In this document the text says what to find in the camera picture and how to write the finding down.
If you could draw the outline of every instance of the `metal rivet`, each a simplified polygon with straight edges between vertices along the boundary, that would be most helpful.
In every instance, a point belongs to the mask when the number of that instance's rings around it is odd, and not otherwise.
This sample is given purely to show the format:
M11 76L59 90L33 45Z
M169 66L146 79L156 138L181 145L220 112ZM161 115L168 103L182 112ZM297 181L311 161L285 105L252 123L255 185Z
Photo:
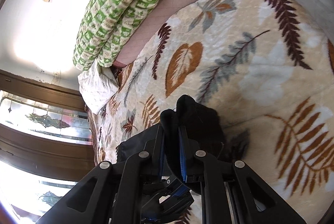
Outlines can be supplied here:
M139 157L140 158L146 158L146 157L148 157L148 155L150 155L150 154L146 151L139 152Z
M109 166L110 166L110 164L108 162L100 163L100 168L102 168L102 169L107 169Z
M245 163L243 161L236 161L234 165L236 167L243 168L245 166Z
M204 157L206 155L206 152L203 151L203 150L198 150L198 151L196 151L196 155L198 157Z

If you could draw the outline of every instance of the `fleece blanket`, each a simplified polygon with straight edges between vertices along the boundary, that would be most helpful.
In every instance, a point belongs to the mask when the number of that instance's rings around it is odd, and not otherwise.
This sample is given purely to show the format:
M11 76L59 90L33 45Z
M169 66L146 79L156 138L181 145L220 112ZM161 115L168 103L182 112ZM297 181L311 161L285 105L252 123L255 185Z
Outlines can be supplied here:
M110 67L122 47L159 0L90 0L73 52L77 69L88 70L97 59Z
M245 162L308 224L334 199L334 47L293 0L199 0L171 16L94 117L98 158L187 94L249 135ZM180 221L201 223L200 197Z

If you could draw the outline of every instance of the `beige blanket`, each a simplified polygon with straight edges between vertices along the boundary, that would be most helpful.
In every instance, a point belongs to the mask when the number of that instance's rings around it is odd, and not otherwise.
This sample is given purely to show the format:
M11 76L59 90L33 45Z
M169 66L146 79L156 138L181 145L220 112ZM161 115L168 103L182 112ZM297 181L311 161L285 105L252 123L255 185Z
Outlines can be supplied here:
M293 0L199 0L121 74L95 117L99 160L115 162L120 142L188 94L218 111L228 138L247 130L247 164L317 223L334 199L333 49ZM201 221L196 200L191 223Z

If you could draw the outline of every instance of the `green pillow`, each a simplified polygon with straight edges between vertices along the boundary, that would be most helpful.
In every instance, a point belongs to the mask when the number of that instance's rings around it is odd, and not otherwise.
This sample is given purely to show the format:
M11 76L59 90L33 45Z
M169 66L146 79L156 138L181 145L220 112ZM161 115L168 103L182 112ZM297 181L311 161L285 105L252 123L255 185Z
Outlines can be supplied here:
M81 21L73 63L88 70L95 59L110 67L159 0L90 0Z

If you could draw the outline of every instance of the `white wall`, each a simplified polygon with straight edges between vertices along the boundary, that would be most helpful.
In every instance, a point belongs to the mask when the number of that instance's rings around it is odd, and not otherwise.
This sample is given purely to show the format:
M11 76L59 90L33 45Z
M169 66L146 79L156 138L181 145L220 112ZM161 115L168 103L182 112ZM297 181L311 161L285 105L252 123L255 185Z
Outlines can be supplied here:
M72 64L89 0L6 0L0 11L0 69L78 89Z

